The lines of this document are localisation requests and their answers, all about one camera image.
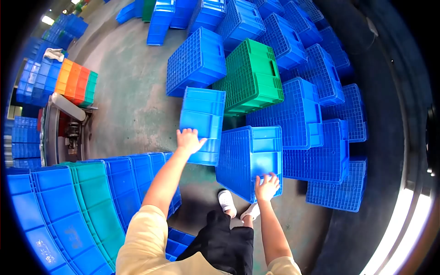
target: person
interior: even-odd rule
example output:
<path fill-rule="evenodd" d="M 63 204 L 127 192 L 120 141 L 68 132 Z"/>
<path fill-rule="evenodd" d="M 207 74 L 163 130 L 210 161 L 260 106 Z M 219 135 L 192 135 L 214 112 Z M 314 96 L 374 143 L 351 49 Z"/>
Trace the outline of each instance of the person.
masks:
<path fill-rule="evenodd" d="M 197 130 L 177 130 L 177 150 L 157 173 L 142 202 L 140 210 L 128 226 L 125 243 L 116 259 L 116 274 L 149 275 L 251 275 L 253 269 L 253 221 L 261 215 L 261 235 L 268 273 L 300 275 L 281 225 L 275 216 L 271 198 L 280 187 L 275 174 L 257 176 L 252 204 L 241 216 L 242 227 L 230 229 L 237 209 L 229 191 L 219 192 L 223 211 L 207 215 L 207 225 L 177 258 L 165 259 L 168 238 L 166 217 L 171 199 L 179 184 L 183 168 L 191 154 L 197 152 L 206 139 L 198 140 Z"/>

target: warehouse floor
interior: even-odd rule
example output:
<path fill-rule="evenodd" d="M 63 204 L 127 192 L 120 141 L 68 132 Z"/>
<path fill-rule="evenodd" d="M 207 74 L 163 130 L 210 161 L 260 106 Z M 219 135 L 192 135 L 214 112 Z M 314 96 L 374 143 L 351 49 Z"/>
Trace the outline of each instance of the warehouse floor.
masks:
<path fill-rule="evenodd" d="M 132 0 L 91 0 L 81 16 L 89 23 L 71 45 L 69 59 L 99 74 L 90 138 L 90 156 L 105 158 L 176 149 L 181 98 L 165 95 L 168 57 L 186 39 L 185 30 L 169 30 L 164 46 L 146 46 L 148 23 L 132 19 L 118 25 L 116 14 Z M 283 195 L 272 200 L 295 261 L 309 274 L 321 250 L 332 211 L 305 203 L 307 183 L 284 179 Z M 218 206 L 215 169 L 186 165 L 181 181 L 182 206 L 170 226 L 196 235 L 206 213 Z M 238 211 L 248 204 L 234 195 Z M 241 226 L 238 218 L 231 225 Z M 254 274 L 265 274 L 260 219 L 255 222 Z"/>

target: orange plastic crate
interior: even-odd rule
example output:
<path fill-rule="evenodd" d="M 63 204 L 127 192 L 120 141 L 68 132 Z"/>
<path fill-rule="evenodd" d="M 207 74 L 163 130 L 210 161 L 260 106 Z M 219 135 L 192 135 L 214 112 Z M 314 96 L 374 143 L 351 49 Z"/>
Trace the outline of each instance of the orange plastic crate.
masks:
<path fill-rule="evenodd" d="M 72 101 L 75 99 L 75 91 L 77 89 L 78 79 L 80 77 L 81 65 L 73 63 L 72 69 L 69 74 L 69 78 L 67 79 L 66 92 L 64 97 L 68 100 Z"/>
<path fill-rule="evenodd" d="M 55 92 L 59 93 L 60 95 L 64 95 L 66 92 L 67 80 L 69 79 L 72 65 L 73 62 L 68 59 L 64 59 L 64 61 L 62 62 L 61 69 L 58 74 L 58 79 L 55 85 Z"/>

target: white sandal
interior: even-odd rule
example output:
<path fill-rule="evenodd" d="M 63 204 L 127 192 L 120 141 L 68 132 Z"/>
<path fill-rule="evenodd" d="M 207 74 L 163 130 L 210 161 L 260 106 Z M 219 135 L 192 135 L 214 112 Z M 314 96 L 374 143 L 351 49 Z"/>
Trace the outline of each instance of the white sandal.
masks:
<path fill-rule="evenodd" d="M 217 195 L 217 198 L 219 199 L 219 203 L 223 212 L 233 209 L 235 211 L 235 215 L 232 217 L 232 219 L 235 218 L 235 216 L 237 215 L 237 209 L 235 208 L 234 201 L 232 200 L 231 192 L 229 190 L 222 190 Z"/>
<path fill-rule="evenodd" d="M 252 216 L 252 220 L 255 220 L 260 215 L 260 207 L 258 203 L 251 204 L 249 208 L 240 216 L 240 219 L 243 221 L 243 218 L 247 215 Z"/>

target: leg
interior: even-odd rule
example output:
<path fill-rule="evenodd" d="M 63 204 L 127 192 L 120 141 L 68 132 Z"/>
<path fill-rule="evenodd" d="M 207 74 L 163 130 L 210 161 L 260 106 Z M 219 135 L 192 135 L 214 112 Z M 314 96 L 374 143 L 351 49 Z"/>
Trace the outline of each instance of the leg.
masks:
<path fill-rule="evenodd" d="M 246 215 L 243 218 L 243 226 L 250 227 L 253 229 L 253 217 L 251 215 Z"/>

